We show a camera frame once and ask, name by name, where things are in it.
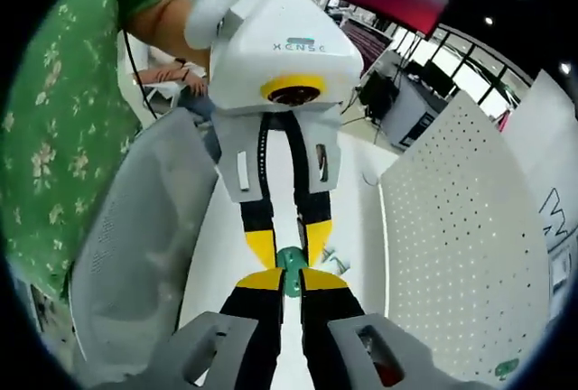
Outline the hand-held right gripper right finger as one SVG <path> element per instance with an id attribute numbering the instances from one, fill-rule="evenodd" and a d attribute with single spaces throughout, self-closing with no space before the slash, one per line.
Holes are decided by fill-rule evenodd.
<path id="1" fill-rule="evenodd" d="M 316 389 L 435 389 L 432 355 L 339 276 L 300 271 L 303 353 Z"/>

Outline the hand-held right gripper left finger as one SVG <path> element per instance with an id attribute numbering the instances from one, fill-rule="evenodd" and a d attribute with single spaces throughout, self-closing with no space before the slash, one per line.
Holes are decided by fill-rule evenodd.
<path id="1" fill-rule="evenodd" d="M 175 389 L 268 389 L 281 351 L 284 269 L 241 279 L 220 311 L 176 333 L 182 380 Z"/>

